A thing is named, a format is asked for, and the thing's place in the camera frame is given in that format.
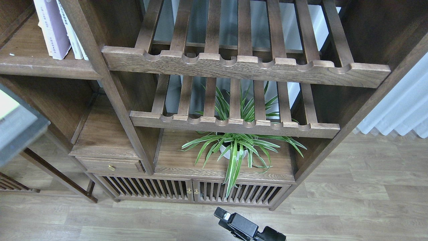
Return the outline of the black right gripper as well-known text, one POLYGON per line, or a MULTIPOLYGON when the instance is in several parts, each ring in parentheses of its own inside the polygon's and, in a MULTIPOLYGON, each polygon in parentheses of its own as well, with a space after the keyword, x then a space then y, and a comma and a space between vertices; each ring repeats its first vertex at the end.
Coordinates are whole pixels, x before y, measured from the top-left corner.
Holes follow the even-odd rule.
POLYGON ((258 225, 252 223, 238 213, 229 213, 224 209, 217 207, 214 216, 219 218, 219 226, 228 230, 235 238, 246 241, 254 239, 255 241, 286 241, 286 236, 275 229, 266 226, 263 232, 258 232, 258 225))

